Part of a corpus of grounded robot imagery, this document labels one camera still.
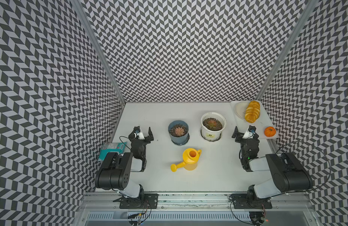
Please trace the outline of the small orange pumpkin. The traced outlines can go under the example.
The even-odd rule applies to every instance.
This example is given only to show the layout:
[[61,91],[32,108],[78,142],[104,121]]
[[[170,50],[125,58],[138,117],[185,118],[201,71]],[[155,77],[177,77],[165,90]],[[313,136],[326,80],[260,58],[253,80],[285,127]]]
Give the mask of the small orange pumpkin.
[[266,137],[273,137],[275,136],[277,133],[276,129],[274,127],[267,127],[265,130],[264,130],[264,135]]

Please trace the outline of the yellow plastic watering can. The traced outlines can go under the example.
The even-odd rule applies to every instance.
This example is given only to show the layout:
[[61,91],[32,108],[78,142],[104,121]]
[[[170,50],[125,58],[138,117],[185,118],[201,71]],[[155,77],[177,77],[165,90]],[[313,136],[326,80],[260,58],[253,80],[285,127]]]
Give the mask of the yellow plastic watering can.
[[202,150],[196,150],[194,148],[186,149],[182,154],[183,161],[179,164],[172,164],[170,166],[171,171],[176,172],[179,168],[184,168],[189,171],[195,170],[198,166],[198,160],[201,154]]

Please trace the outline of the blue plastic flower pot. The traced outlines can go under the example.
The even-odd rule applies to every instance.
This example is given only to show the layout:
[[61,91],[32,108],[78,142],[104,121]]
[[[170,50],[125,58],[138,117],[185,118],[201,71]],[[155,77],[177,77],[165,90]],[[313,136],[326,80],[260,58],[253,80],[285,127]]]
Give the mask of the blue plastic flower pot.
[[189,139],[189,126],[182,120],[175,120],[168,126],[171,141],[177,146],[185,145]]

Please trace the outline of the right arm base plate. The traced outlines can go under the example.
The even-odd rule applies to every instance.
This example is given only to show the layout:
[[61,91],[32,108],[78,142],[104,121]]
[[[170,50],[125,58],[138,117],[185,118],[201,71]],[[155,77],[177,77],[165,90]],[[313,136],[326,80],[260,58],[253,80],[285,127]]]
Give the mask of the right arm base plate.
[[269,198],[257,199],[249,198],[245,194],[231,194],[229,200],[233,201],[234,209],[272,209],[272,204]]

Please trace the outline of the green red succulent plant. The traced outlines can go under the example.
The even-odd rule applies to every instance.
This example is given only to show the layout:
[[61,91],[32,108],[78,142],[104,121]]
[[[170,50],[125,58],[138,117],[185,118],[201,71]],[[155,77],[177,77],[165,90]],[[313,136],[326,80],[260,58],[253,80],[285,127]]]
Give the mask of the green red succulent plant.
[[208,119],[207,120],[207,128],[212,130],[212,131],[217,131],[221,129],[221,123],[213,118],[213,119]]

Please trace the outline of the white cutting board tray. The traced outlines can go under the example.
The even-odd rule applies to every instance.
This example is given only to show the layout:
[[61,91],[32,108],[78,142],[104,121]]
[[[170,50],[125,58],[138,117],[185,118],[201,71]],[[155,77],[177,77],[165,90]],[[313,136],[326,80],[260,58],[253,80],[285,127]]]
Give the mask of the white cutting board tray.
[[240,132],[245,132],[248,127],[250,125],[255,126],[256,127],[256,133],[259,135],[259,138],[263,138],[263,139],[276,139],[278,138],[278,132],[276,133],[275,136],[273,137],[266,137],[264,135],[264,130],[267,127],[274,127],[270,117],[268,116],[263,104],[261,101],[256,100],[257,102],[260,103],[260,116],[259,118],[254,122],[254,123],[249,123],[246,120],[242,120],[241,118],[239,118],[234,110],[234,106],[236,103],[238,102],[248,102],[250,103],[250,101],[231,101],[230,102],[230,107],[232,109],[233,115],[235,117],[236,123],[237,123],[237,127],[239,129]]

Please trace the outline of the white plastic flower pot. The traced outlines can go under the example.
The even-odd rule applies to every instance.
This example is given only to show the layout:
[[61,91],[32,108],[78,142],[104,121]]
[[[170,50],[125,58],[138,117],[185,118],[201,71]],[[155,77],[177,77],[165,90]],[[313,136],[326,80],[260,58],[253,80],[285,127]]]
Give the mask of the white plastic flower pot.
[[200,134],[206,141],[218,141],[221,139],[226,125],[226,119],[221,114],[216,112],[205,113],[201,118]]

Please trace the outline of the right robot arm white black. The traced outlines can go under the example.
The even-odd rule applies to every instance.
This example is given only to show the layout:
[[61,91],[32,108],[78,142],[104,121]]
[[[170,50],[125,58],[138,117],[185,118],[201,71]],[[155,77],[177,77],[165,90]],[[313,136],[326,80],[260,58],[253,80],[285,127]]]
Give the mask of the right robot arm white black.
[[243,203],[255,209],[268,204],[272,197],[313,188],[313,179],[294,154],[271,153],[258,157],[260,141],[255,126],[249,126],[244,133],[236,127],[232,138],[240,144],[239,160],[245,171],[268,171],[271,174],[270,179],[251,185],[245,197],[235,196],[235,204]]

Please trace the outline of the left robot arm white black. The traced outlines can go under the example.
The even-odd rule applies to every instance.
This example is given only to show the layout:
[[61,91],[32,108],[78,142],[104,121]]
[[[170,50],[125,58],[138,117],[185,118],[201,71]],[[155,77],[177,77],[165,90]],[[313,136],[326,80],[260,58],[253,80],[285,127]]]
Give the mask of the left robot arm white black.
[[95,178],[96,188],[116,191],[122,195],[119,199],[124,207],[135,208],[145,205],[142,185],[130,180],[131,172],[143,172],[146,169],[146,146],[154,140],[151,128],[145,136],[140,126],[133,128],[128,136],[131,142],[129,152],[108,152]]

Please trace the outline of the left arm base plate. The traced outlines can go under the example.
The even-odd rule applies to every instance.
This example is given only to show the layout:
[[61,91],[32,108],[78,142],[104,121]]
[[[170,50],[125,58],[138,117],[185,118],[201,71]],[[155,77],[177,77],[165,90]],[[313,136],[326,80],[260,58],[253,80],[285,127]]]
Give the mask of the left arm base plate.
[[138,198],[122,197],[119,208],[120,209],[157,209],[159,194],[151,193],[139,195]]

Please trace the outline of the pink succulent plant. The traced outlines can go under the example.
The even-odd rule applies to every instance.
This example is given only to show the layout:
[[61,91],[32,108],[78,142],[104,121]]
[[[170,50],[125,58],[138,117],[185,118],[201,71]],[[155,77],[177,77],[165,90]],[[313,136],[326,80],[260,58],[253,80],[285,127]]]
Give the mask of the pink succulent plant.
[[184,136],[184,135],[185,135],[185,128],[183,128],[183,127],[177,127],[177,128],[175,128],[175,130],[174,130],[174,135],[175,135],[176,137],[182,137],[182,136]]

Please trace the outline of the teal tissue packet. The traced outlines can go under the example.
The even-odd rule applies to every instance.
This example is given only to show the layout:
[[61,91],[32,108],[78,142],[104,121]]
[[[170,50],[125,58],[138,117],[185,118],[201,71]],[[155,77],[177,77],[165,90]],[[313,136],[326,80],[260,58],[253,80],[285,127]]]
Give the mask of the teal tissue packet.
[[99,161],[104,161],[106,155],[111,152],[116,152],[118,154],[122,154],[126,148],[126,142],[124,143],[104,143],[100,148]]

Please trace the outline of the white round plate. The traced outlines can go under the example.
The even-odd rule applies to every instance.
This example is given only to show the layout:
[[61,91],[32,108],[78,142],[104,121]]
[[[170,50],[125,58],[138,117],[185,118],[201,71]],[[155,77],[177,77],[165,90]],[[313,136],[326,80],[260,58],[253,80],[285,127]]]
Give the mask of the white round plate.
[[249,105],[248,102],[238,102],[234,106],[236,115],[242,120],[245,120],[245,113],[246,113],[246,109],[248,105]]

